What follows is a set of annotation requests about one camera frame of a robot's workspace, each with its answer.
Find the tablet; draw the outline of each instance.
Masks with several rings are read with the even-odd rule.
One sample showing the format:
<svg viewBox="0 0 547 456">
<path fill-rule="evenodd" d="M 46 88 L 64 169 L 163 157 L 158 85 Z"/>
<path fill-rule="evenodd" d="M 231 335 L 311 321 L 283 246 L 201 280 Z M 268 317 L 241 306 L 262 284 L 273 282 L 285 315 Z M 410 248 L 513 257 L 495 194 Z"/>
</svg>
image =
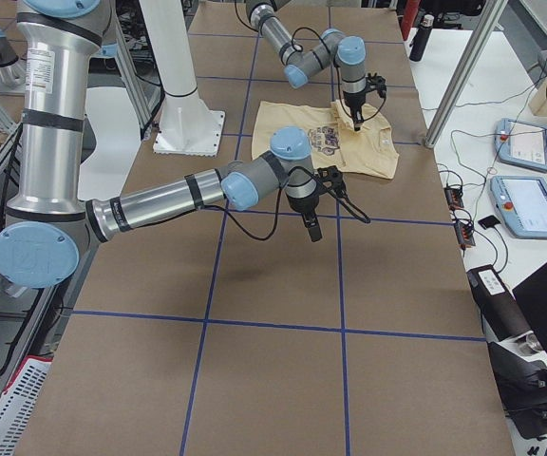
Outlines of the tablet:
<svg viewBox="0 0 547 456">
<path fill-rule="evenodd" d="M 503 163 L 547 173 L 547 128 L 534 123 L 501 119 L 495 150 Z"/>
<path fill-rule="evenodd" d="M 547 239 L 547 185 L 543 178 L 495 176 L 491 195 L 514 236 Z"/>
</svg>

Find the beige cloth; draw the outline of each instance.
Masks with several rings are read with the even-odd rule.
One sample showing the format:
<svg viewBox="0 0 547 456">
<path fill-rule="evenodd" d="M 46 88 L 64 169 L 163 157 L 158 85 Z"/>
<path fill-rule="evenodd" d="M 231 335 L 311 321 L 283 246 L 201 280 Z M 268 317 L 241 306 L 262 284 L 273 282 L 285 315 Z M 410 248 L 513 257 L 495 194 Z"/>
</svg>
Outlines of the beige cloth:
<svg viewBox="0 0 547 456">
<path fill-rule="evenodd" d="M 310 138 L 314 168 L 335 165 L 343 172 L 392 179 L 398 164 L 398 153 L 391 140 L 391 126 L 387 119 L 379 114 L 356 132 L 341 103 L 337 100 L 330 106 L 322 108 L 261 102 L 253 134 L 253 158 L 269 150 L 270 137 L 275 131 L 295 125 Z M 375 112 L 370 104 L 363 106 L 366 119 Z"/>
</svg>

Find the black bottle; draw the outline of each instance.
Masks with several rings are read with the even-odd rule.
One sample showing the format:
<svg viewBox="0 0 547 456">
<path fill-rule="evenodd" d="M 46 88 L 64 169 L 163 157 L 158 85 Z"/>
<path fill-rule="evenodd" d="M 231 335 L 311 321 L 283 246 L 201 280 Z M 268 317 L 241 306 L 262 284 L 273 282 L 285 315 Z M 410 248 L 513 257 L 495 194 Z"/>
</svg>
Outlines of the black bottle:
<svg viewBox="0 0 547 456">
<path fill-rule="evenodd" d="M 431 14 L 426 14 L 422 23 L 417 28 L 417 33 L 413 38 L 413 42 L 410 44 L 412 50 L 408 58 L 413 62 L 419 62 L 424 56 L 425 46 L 427 45 L 427 40 L 429 40 L 429 34 L 432 32 L 434 27 L 434 16 Z"/>
</svg>

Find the white table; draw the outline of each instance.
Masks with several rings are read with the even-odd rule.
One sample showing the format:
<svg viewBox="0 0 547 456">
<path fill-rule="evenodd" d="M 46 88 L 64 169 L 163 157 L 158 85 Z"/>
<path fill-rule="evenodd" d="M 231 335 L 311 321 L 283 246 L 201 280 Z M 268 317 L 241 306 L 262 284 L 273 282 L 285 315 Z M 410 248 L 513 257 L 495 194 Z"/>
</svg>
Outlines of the white table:
<svg viewBox="0 0 547 456">
<path fill-rule="evenodd" d="M 412 30 L 407 43 L 410 43 L 414 32 L 415 30 Z M 471 31 L 468 30 L 432 30 L 424 58 L 421 62 L 411 62 L 415 85 L 420 92 L 425 122 L 428 125 L 435 114 L 435 110 L 430 108 L 436 108 L 440 103 L 470 34 Z M 531 85 L 531 79 L 526 74 L 519 58 L 510 47 L 505 36 L 502 32 L 496 31 L 489 39 L 457 105 L 501 101 L 520 93 Z M 494 132 L 499 119 L 504 117 L 516 118 L 520 112 L 519 119 L 547 126 L 547 118 L 534 116 L 528 105 L 525 106 L 527 100 L 533 95 L 535 95 L 535 91 L 529 89 L 522 95 L 503 104 L 470 105 L 455 108 L 435 146 L 437 162 L 457 172 L 462 176 L 464 183 L 481 184 L 483 182 L 481 176 L 459 165 L 457 155 L 451 145 L 451 132 L 453 130 L 462 130 L 473 135 L 491 134 Z M 495 168 L 493 172 L 497 171 L 498 175 L 535 175 L 542 176 L 547 182 L 547 174 L 529 171 L 499 161 L 495 161 L 493 164 L 496 150 L 491 136 L 473 138 L 463 133 L 455 133 L 453 137 L 462 163 L 485 175 L 487 168 L 493 165 Z M 446 177 L 446 173 L 441 174 L 443 183 L 446 182 Z M 457 178 L 449 176 L 449 183 L 458 182 Z M 474 220 L 495 214 L 488 182 L 481 196 L 480 194 L 481 187 L 468 186 L 464 188 L 463 202 Z M 498 229 L 509 249 L 508 265 L 500 276 L 508 288 L 513 289 L 547 261 L 547 240 L 513 238 L 503 224 L 499 225 Z M 499 268 L 503 264 L 503 244 L 493 230 L 486 230 L 484 234 L 491 239 L 500 252 L 500 260 L 497 263 L 497 268 Z M 490 264 L 495 258 L 494 250 L 488 242 L 478 234 L 475 235 L 475 240 L 476 247 L 469 248 L 465 252 L 464 266 L 466 270 Z M 517 455 L 526 454 L 530 447 L 540 447 L 539 454 L 543 454 L 547 441 L 537 442 L 535 439 L 526 441 L 519 436 L 516 428 L 509 420 L 508 427 L 511 430 Z"/>
</svg>

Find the table surface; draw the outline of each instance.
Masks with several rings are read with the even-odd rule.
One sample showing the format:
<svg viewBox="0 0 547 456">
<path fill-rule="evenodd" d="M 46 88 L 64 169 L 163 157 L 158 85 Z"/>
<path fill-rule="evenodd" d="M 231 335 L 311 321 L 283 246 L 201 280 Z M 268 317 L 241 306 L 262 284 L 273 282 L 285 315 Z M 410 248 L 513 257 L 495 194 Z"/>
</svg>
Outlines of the table surface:
<svg viewBox="0 0 547 456">
<path fill-rule="evenodd" d="M 395 12 L 280 16 L 289 29 L 362 34 L 368 68 L 387 77 L 397 176 L 347 176 L 374 221 L 323 199 L 318 243 L 283 203 L 265 243 L 201 211 L 105 244 L 19 456 L 513 454 L 433 153 L 419 146 L 425 125 Z M 200 96 L 227 113 L 219 153 L 163 156 L 144 143 L 126 192 L 249 160 L 261 100 L 327 106 L 334 96 L 330 73 L 292 90 L 233 5 L 200 4 L 190 42 Z M 267 198 L 236 215 L 263 233 L 273 208 Z"/>
<path fill-rule="evenodd" d="M 431 108 L 435 108 L 440 103 L 470 34 L 471 31 L 468 30 L 432 30 L 423 60 L 421 62 L 410 62 L 427 124 L 434 117 L 435 110 Z M 531 79 L 503 33 L 500 31 L 494 32 L 485 46 L 457 105 L 503 101 L 508 97 L 520 94 L 520 92 L 524 91 L 524 93 L 502 104 L 457 107 L 435 146 L 437 162 L 460 174 L 466 183 L 482 183 L 483 179 L 475 173 L 462 168 L 458 164 L 458 154 L 462 163 L 485 175 L 487 168 L 492 166 L 494 168 L 493 172 L 499 175 L 542 176 L 547 183 L 547 173 L 530 171 L 499 161 L 494 162 L 496 149 L 493 145 L 492 136 L 474 138 L 463 133 L 454 133 L 453 137 L 458 154 L 455 153 L 451 144 L 451 132 L 453 130 L 462 130 L 472 135 L 489 135 L 494 132 L 497 121 L 504 117 L 514 119 L 518 117 L 525 122 L 547 126 L 547 118 L 534 116 L 527 105 L 528 100 L 536 93 L 532 88 Z M 446 182 L 445 173 L 442 173 L 441 177 L 442 181 Z M 449 182 L 457 183 L 458 180 L 451 177 Z M 474 219 L 481 219 L 494 214 L 488 183 L 482 195 L 481 187 L 465 188 L 463 201 Z M 499 230 L 509 249 L 508 265 L 500 276 L 508 288 L 513 289 L 547 261 L 547 240 L 514 238 L 503 225 L 499 226 Z M 491 233 L 492 230 L 484 232 L 480 229 L 480 231 L 486 234 L 500 251 L 500 261 L 497 263 L 499 268 L 504 258 L 504 249 L 500 238 L 497 234 Z M 495 258 L 493 248 L 480 235 L 476 235 L 476 242 L 476 247 L 468 249 L 465 253 L 463 263 L 466 270 L 490 264 Z M 516 347 L 513 347 L 512 343 L 504 343 L 503 345 L 513 352 L 516 351 Z M 547 362 L 547 356 L 533 356 L 527 359 L 529 361 L 543 359 Z M 508 425 L 512 431 L 517 454 L 523 454 L 530 447 L 542 445 L 542 442 L 535 439 L 529 441 L 521 439 L 514 425 L 511 423 L 508 423 Z"/>
</svg>

